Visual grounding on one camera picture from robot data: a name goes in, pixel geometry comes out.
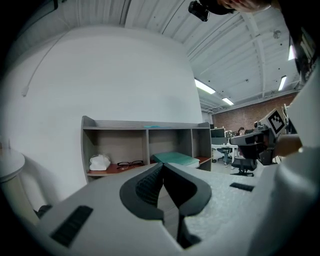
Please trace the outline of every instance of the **shelf unit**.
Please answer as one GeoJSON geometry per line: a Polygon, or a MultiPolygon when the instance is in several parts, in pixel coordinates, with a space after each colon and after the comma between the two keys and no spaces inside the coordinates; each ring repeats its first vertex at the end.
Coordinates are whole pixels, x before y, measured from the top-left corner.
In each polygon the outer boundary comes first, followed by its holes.
{"type": "Polygon", "coordinates": [[[154,163],[153,154],[163,152],[179,152],[197,158],[198,169],[211,171],[209,123],[112,121],[82,117],[81,155],[87,182],[134,168],[117,169],[119,162],[143,160],[149,165],[154,163]],[[90,158],[98,154],[110,157],[111,165],[107,170],[89,170],[90,158]]]}

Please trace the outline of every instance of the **desk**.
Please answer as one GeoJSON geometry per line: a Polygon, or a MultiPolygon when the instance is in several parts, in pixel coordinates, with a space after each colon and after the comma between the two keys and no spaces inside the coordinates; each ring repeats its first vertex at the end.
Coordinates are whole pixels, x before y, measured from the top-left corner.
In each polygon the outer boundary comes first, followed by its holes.
{"type": "Polygon", "coordinates": [[[211,148],[213,149],[222,149],[222,148],[227,148],[227,149],[232,149],[232,163],[234,162],[235,160],[235,157],[238,156],[238,146],[237,145],[231,145],[231,144],[225,144],[225,145],[215,145],[215,144],[212,144],[211,145],[211,148]]]}
{"type": "Polygon", "coordinates": [[[34,225],[39,221],[21,184],[19,173],[25,165],[25,157],[12,149],[0,151],[0,187],[14,213],[34,225]]]}

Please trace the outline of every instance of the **brick wall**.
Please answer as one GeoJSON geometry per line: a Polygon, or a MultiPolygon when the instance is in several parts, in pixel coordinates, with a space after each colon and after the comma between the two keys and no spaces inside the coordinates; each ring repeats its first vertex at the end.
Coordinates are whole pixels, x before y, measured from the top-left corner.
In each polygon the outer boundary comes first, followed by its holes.
{"type": "Polygon", "coordinates": [[[273,109],[277,109],[283,118],[282,106],[284,104],[290,105],[296,95],[297,93],[292,93],[254,105],[214,114],[212,115],[212,121],[215,127],[224,126],[226,131],[238,131],[240,127],[253,129],[255,122],[264,118],[273,109]]]}

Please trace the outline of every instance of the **round white table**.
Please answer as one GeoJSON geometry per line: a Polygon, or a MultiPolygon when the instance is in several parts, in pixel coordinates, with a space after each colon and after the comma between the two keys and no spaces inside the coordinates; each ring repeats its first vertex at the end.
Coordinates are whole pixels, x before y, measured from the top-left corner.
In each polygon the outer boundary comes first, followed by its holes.
{"type": "Polygon", "coordinates": [[[19,173],[25,165],[25,157],[12,149],[0,150],[0,186],[13,212],[36,224],[39,221],[21,184],[19,173]]]}

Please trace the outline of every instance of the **white curved wall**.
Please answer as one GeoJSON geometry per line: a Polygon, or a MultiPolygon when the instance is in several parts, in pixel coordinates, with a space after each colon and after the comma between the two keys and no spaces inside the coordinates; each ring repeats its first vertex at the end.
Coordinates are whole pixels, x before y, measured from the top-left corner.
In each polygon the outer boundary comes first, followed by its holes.
{"type": "Polygon", "coordinates": [[[95,26],[33,48],[2,81],[2,141],[23,153],[22,182],[34,209],[86,184],[80,126],[99,120],[201,123],[184,49],[142,30],[95,26]]]}

